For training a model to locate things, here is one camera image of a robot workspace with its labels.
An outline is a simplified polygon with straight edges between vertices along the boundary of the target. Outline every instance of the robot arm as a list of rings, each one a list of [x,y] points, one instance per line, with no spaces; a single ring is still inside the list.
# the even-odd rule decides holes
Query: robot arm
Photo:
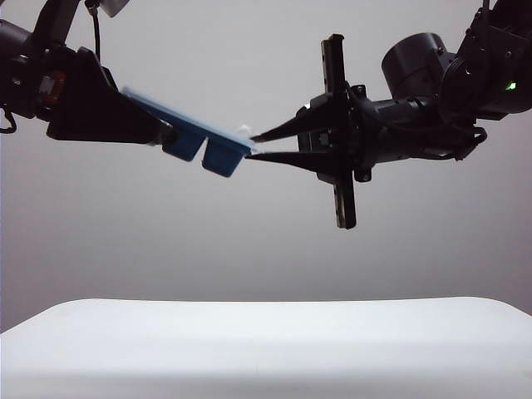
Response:
[[[487,137],[477,119],[500,120],[532,107],[532,2],[484,0],[460,50],[436,34],[397,43],[382,70],[392,99],[370,101],[364,85],[345,80],[342,40],[322,42],[325,93],[292,120],[254,137],[296,135],[299,152],[249,158],[294,165],[334,185],[337,225],[356,225],[353,176],[372,179],[378,163],[421,158],[463,160]]]

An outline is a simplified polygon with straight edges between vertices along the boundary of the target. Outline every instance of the blue plastic block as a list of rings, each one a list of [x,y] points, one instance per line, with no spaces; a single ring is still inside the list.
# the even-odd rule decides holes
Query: blue plastic block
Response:
[[[187,115],[173,111],[142,95],[125,89],[123,94],[153,116],[171,124],[178,133],[177,140],[163,145],[163,151],[182,160],[193,160],[205,139],[208,139],[203,167],[218,175],[230,177],[245,155],[251,154],[251,140],[220,131]]]

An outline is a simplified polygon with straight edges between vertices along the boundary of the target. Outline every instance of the gray background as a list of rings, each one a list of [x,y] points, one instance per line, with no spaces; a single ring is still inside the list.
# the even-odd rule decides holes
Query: gray background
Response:
[[[9,0],[32,29],[43,1]],[[120,86],[230,131],[259,133],[323,91],[320,41],[342,33],[347,77],[389,97],[380,62],[403,37],[455,51],[480,0],[132,1],[101,16]],[[67,43],[93,46],[80,8]],[[532,313],[532,114],[482,122],[464,162],[379,165],[359,226],[332,187],[245,161],[231,179],[139,145],[57,142],[19,118],[2,137],[2,328],[76,298],[336,300],[475,295]],[[285,140],[266,148],[296,148]]]

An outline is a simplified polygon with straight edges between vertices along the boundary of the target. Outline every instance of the blue block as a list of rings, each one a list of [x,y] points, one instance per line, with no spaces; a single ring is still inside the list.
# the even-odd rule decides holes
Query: blue block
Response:
[[[220,131],[187,115],[173,111],[146,97],[125,89],[123,94],[153,116],[171,124],[177,140],[163,145],[163,151],[182,160],[193,160],[205,139],[208,139],[203,167],[218,175],[230,177],[245,155],[250,155],[254,142]]]

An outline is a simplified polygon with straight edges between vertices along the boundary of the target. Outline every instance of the white surface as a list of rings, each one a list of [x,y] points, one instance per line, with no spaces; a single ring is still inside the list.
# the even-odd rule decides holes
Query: white surface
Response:
[[[479,298],[64,303],[2,335],[2,398],[532,397],[532,317]]]

